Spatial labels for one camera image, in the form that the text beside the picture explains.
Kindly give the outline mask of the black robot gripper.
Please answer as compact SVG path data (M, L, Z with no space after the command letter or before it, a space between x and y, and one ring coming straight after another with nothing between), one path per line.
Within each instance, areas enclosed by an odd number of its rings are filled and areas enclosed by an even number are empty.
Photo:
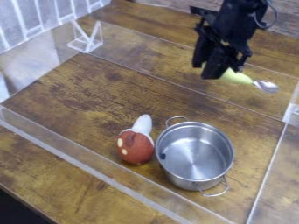
M252 56L248 41L256 29L267 28L263 22L267 7L265 0L224 0L219 11L189 7L191 14L200 16L191 63L201 68L204 80L219 79L228 68L240 71Z

